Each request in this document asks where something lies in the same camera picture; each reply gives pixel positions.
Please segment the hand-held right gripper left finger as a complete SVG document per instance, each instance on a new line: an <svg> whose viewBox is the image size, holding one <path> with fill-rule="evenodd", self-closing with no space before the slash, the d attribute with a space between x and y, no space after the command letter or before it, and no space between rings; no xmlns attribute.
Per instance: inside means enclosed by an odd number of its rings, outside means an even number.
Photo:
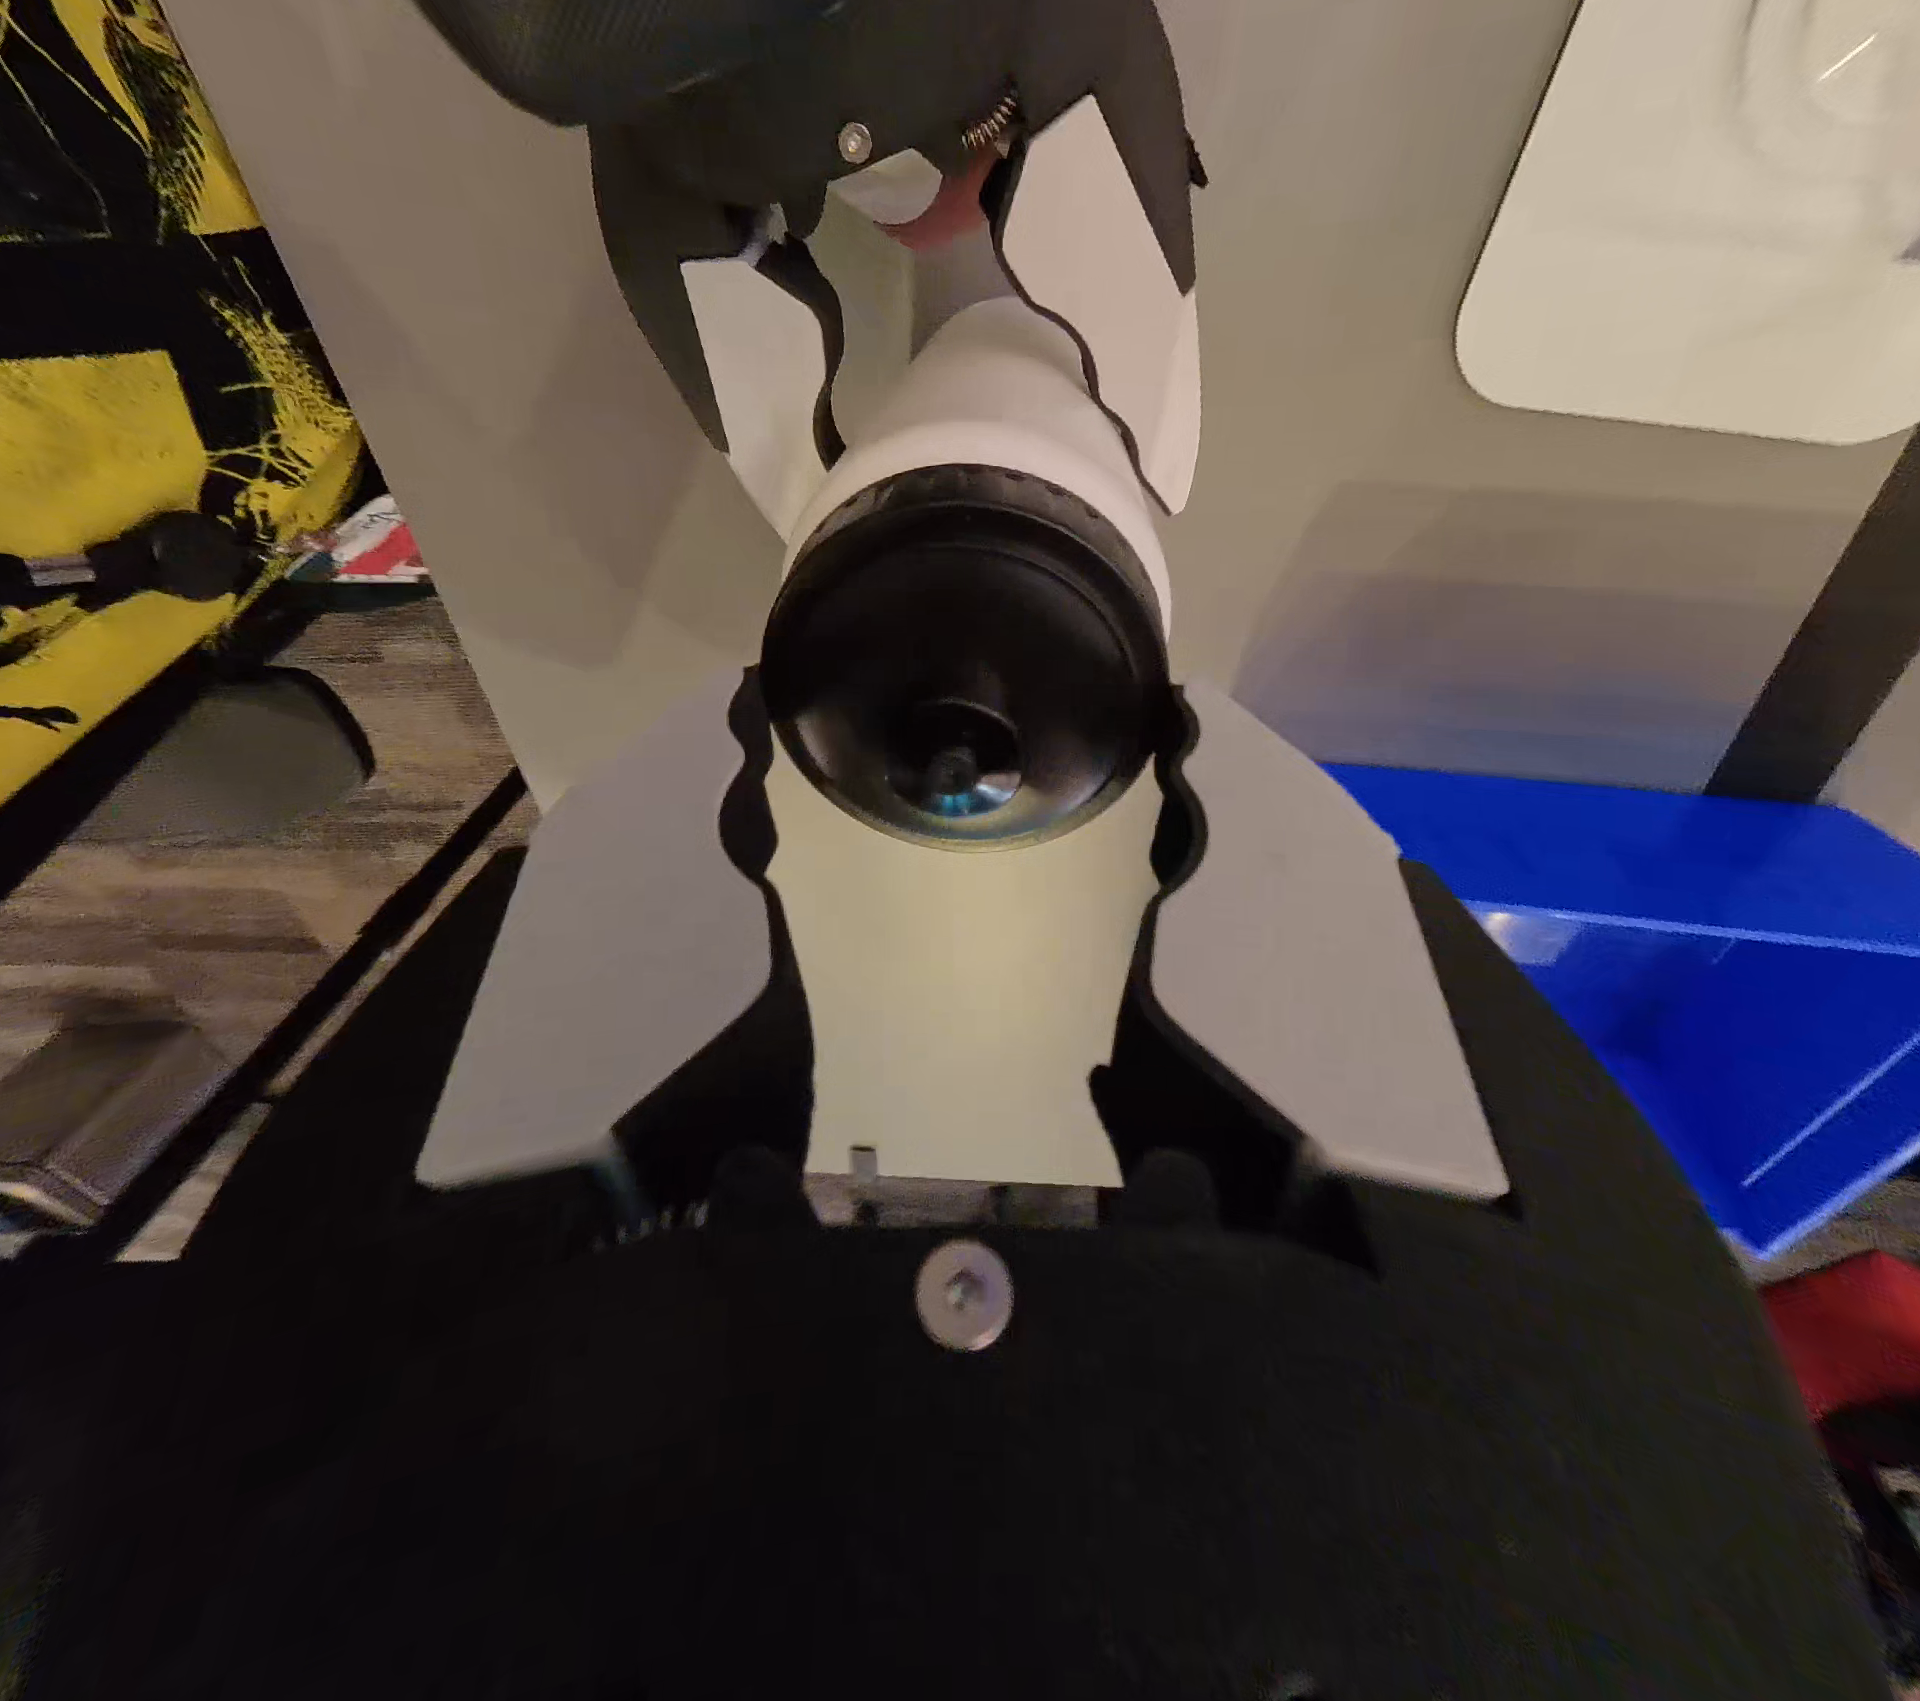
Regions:
<svg viewBox="0 0 1920 1701"><path fill-rule="evenodd" d="M755 668L726 671L540 816L421 1187L584 1166L658 1219L704 1205L743 1151L803 1170L813 1040L770 879L773 755Z"/></svg>

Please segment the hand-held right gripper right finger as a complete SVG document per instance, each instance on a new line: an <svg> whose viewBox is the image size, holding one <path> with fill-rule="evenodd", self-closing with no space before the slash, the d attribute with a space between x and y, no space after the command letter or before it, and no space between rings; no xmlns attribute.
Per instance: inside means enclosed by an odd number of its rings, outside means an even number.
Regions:
<svg viewBox="0 0 1920 1701"><path fill-rule="evenodd" d="M1355 1182L1512 1188L1408 889L1359 803L1224 690L1170 697L1162 799L1093 1111L1121 1194L1305 1225Z"/></svg>

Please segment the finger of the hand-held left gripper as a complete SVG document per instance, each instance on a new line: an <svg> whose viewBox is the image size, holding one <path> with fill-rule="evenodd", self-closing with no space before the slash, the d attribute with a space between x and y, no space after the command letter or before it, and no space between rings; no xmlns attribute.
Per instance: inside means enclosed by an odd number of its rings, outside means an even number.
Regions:
<svg viewBox="0 0 1920 1701"><path fill-rule="evenodd" d="M846 453L840 297L801 241L681 265L723 454L762 517L793 527Z"/></svg>
<svg viewBox="0 0 1920 1701"><path fill-rule="evenodd" d="M1009 286L1071 341L1141 489L1184 512L1204 420L1198 297L1166 261L1095 97L1008 156L988 225Z"/></svg>

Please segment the white plastic bottle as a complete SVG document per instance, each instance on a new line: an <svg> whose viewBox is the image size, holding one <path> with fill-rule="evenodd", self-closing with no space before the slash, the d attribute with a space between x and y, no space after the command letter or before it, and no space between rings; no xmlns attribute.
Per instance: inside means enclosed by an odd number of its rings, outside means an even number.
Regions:
<svg viewBox="0 0 1920 1701"><path fill-rule="evenodd" d="M1111 419L1088 393L1078 348L1016 297L956 313L909 361L784 535L788 573L830 515L926 466L1032 476L1088 504L1127 544L1172 632L1172 576L1153 507Z"/></svg>

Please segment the large blue plastic bin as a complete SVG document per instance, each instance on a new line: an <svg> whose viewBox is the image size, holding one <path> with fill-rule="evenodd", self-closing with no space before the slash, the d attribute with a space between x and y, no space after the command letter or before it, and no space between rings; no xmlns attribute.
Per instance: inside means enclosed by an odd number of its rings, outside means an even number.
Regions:
<svg viewBox="0 0 1920 1701"><path fill-rule="evenodd" d="M1325 771L1532 978L1751 1255L1915 1161L1912 846L1825 805Z"/></svg>

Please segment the black ribbed bottle lid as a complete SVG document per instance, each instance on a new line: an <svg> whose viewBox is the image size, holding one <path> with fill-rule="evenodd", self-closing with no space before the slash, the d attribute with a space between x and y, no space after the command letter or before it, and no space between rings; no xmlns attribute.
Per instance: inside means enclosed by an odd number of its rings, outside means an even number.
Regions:
<svg viewBox="0 0 1920 1701"><path fill-rule="evenodd" d="M909 469L803 538L758 681L781 753L843 813L951 850L1029 846L1140 779L1172 706L1127 538L1037 474Z"/></svg>

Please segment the grey round pad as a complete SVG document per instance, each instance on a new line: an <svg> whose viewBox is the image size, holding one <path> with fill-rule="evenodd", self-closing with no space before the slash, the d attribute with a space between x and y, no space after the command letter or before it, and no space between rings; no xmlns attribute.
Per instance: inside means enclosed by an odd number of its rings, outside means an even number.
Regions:
<svg viewBox="0 0 1920 1701"><path fill-rule="evenodd" d="M330 813L375 755L345 700L290 666L212 687L78 825L86 845L243 846Z"/></svg>

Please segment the red white printed packet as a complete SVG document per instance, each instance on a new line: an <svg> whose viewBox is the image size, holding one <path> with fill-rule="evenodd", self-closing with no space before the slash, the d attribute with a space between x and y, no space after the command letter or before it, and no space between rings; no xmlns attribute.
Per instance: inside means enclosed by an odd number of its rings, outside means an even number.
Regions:
<svg viewBox="0 0 1920 1701"><path fill-rule="evenodd" d="M286 579L294 585L430 585L412 524L390 492L302 536Z"/></svg>

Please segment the white rounded mat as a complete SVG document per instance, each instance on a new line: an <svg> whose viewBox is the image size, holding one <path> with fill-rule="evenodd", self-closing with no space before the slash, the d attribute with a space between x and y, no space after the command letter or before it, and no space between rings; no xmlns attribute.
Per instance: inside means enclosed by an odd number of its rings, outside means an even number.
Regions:
<svg viewBox="0 0 1920 1701"><path fill-rule="evenodd" d="M1918 261L1755 153L1750 3L1580 0L1453 323L1480 396L1757 441L1915 427Z"/></svg>

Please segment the black lever knob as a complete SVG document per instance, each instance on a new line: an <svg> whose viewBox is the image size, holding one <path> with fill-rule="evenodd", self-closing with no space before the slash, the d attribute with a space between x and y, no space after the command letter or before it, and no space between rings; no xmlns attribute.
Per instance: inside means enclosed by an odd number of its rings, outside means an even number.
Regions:
<svg viewBox="0 0 1920 1701"><path fill-rule="evenodd" d="M169 510L75 552L1 554L1 606L30 610L69 594L97 608L144 593L212 603L251 585L262 564L251 538L226 523Z"/></svg>

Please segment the red bag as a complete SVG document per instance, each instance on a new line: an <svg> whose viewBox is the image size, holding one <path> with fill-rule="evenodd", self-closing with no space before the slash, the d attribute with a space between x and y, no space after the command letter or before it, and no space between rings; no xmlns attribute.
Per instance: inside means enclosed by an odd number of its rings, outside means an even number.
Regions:
<svg viewBox="0 0 1920 1701"><path fill-rule="evenodd" d="M1757 1291L1810 1422L1918 1400L1918 1266L1845 1256Z"/></svg>

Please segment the yellow black printed clothing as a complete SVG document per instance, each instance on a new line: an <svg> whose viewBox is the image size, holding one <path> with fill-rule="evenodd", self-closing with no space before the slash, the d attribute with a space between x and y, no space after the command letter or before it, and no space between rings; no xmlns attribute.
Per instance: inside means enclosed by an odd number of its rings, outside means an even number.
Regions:
<svg viewBox="0 0 1920 1701"><path fill-rule="evenodd" d="M1 0L3 554L169 510L251 585L3 608L3 799L205 649L332 527L365 442L159 0Z"/></svg>

